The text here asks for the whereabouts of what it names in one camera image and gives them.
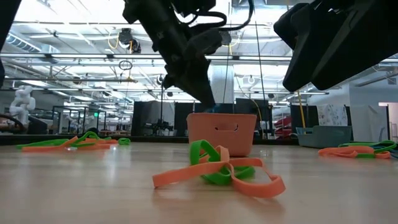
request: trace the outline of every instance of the gray plastic bin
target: gray plastic bin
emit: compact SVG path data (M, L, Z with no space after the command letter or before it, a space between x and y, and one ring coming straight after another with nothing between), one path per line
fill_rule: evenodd
M337 147L351 141L351 126L314 126L312 134L298 134L298 143L305 147Z

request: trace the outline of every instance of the basket handle hole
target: basket handle hole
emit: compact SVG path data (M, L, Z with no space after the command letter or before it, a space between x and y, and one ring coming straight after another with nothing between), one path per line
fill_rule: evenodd
M238 124L219 124L215 127L216 131L237 131L239 129Z

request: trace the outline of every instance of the wooden floor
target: wooden floor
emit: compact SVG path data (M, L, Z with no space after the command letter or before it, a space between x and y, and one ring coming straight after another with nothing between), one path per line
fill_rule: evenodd
M186 144L149 143L105 154L0 147L0 223L396 223L393 160L325 160L316 149L254 146L252 156L285 182L273 200L200 178L154 190L151 176L187 166L187 152Z

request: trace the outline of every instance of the yellow pole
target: yellow pole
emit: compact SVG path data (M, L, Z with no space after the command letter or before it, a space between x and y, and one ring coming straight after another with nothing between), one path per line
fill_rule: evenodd
M303 104L301 102L300 90L297 91L297 94L298 94L298 101L300 102L301 122L303 123L303 128L305 129L304 110L303 110Z

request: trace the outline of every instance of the orange plastic basket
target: orange plastic basket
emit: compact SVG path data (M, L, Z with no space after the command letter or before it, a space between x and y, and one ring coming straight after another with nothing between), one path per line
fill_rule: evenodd
M207 140L214 147L229 149L230 156L247 156L251 152L256 115L193 113L188 115L189 143Z

